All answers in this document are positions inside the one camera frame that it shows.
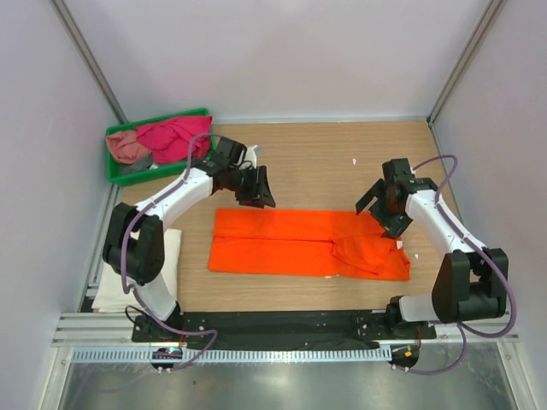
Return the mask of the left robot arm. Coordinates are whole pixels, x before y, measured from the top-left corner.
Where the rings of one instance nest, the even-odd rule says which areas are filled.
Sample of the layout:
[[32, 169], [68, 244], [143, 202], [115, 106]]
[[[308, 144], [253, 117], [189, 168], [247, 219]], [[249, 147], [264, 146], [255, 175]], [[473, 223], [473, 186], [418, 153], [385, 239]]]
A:
[[242, 206], [275, 205], [267, 169], [257, 163], [260, 147], [224, 136], [217, 139], [210, 155], [189, 155], [182, 174], [171, 184], [136, 205], [119, 203], [110, 216], [103, 261], [120, 275], [122, 291], [135, 297], [152, 319], [152, 332], [164, 342], [173, 341], [183, 330], [180, 305], [161, 275], [165, 231], [218, 190], [233, 192]]

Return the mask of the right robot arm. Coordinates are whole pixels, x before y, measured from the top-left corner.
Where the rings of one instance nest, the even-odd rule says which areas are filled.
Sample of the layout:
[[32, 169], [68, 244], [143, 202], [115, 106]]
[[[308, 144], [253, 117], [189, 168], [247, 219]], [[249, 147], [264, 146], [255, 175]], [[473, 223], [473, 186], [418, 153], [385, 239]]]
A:
[[390, 239], [418, 223], [442, 258], [430, 293], [390, 299], [385, 316], [388, 333], [404, 338], [416, 322], [466, 325], [512, 311], [515, 301], [505, 252], [478, 240], [446, 206], [441, 186], [416, 177], [408, 159], [389, 160], [382, 172], [382, 178], [357, 201], [357, 213], [368, 211]]

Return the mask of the orange t shirt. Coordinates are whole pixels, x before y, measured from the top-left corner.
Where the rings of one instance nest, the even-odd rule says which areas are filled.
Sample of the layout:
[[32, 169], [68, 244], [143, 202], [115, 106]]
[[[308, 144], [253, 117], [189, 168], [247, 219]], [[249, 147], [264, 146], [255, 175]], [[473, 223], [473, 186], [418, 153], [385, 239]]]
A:
[[410, 261], [368, 212], [220, 208], [209, 270], [404, 282]]

